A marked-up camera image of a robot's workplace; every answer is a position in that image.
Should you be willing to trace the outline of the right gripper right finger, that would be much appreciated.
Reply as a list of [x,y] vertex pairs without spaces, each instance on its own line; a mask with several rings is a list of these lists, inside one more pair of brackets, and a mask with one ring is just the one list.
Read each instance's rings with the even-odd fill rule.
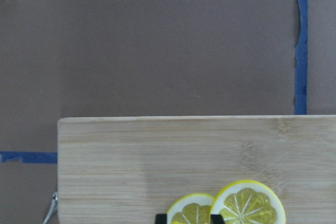
[[223,217],[220,214],[211,214],[211,224],[223,224]]

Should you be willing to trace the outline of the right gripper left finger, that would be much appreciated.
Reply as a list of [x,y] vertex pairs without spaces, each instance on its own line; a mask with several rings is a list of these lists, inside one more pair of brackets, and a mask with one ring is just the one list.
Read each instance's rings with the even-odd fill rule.
[[167,224],[167,214],[156,214],[155,224]]

